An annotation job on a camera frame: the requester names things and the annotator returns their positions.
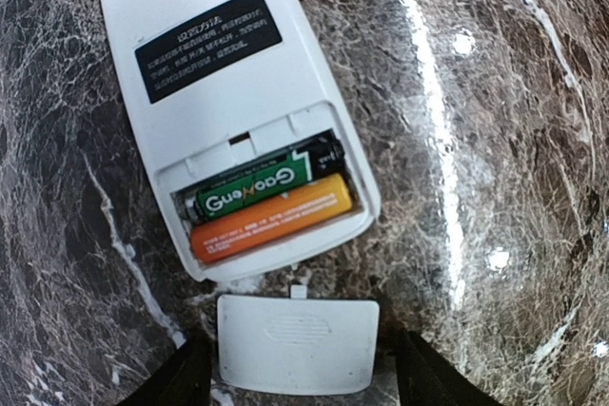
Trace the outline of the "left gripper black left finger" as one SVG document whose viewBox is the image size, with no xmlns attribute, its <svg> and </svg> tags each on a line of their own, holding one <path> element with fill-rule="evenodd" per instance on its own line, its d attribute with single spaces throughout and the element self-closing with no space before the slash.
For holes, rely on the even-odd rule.
<svg viewBox="0 0 609 406">
<path fill-rule="evenodd" d="M 212 345 L 197 334 L 118 406 L 207 406 L 211 378 Z"/>
</svg>

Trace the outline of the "orange battery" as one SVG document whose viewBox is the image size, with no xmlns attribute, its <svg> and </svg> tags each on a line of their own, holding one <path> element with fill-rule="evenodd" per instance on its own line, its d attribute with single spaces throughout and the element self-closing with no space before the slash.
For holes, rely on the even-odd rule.
<svg viewBox="0 0 609 406">
<path fill-rule="evenodd" d="M 223 261 L 351 211 L 339 173 L 194 228 L 190 246 L 203 263 Z"/>
</svg>

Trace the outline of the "green battery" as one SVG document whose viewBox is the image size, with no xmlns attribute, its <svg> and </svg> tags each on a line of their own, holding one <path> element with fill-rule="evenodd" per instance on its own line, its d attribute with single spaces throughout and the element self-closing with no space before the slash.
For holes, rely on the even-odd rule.
<svg viewBox="0 0 609 406">
<path fill-rule="evenodd" d="M 344 148 L 327 130 L 184 189 L 175 201 L 183 219 L 206 223 L 340 172 L 344 164 Z"/>
</svg>

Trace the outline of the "white red remote control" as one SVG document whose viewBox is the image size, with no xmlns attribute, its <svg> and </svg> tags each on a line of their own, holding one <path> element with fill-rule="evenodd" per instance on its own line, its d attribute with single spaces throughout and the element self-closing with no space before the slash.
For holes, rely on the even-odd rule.
<svg viewBox="0 0 609 406">
<path fill-rule="evenodd" d="M 128 118 L 168 233 L 197 281 L 237 280 L 307 260 L 380 215 L 370 164 L 299 0 L 101 0 Z M 207 265 L 178 195 L 331 131 L 354 208 Z"/>
</svg>

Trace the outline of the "white battery cover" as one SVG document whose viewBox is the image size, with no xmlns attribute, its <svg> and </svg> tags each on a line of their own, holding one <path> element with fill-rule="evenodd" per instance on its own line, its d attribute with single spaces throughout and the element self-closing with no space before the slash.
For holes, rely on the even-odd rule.
<svg viewBox="0 0 609 406">
<path fill-rule="evenodd" d="M 287 298 L 222 295 L 219 370 L 234 387 L 287 396 L 355 394 L 370 386 L 380 306 L 317 300 L 303 285 Z"/>
</svg>

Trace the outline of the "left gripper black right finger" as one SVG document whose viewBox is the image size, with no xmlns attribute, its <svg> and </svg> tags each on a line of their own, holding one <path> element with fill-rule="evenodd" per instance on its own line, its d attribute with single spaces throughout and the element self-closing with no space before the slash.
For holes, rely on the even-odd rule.
<svg viewBox="0 0 609 406">
<path fill-rule="evenodd" d="M 395 356 L 401 405 L 501 406 L 416 332 L 401 330 Z"/>
</svg>

